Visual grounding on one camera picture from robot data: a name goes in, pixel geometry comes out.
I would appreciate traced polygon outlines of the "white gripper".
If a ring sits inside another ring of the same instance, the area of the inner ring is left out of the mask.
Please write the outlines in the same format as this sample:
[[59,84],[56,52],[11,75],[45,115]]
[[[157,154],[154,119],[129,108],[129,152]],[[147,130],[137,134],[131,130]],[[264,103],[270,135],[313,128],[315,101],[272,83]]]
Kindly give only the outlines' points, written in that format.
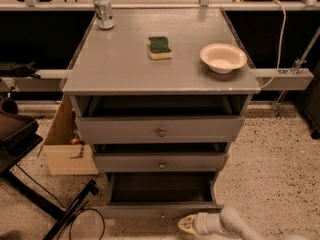
[[204,212],[188,215],[179,220],[178,227],[188,234],[195,234],[195,231],[199,235],[218,234],[221,232],[220,215]]

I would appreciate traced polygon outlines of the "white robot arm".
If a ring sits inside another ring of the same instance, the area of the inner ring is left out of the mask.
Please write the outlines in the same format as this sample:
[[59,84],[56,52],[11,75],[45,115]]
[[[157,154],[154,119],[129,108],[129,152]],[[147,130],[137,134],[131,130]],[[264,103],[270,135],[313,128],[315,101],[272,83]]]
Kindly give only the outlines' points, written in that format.
[[266,240],[263,235],[251,228],[232,207],[224,207],[220,213],[199,212],[182,218],[178,227],[193,235],[217,234],[227,238],[242,240]]

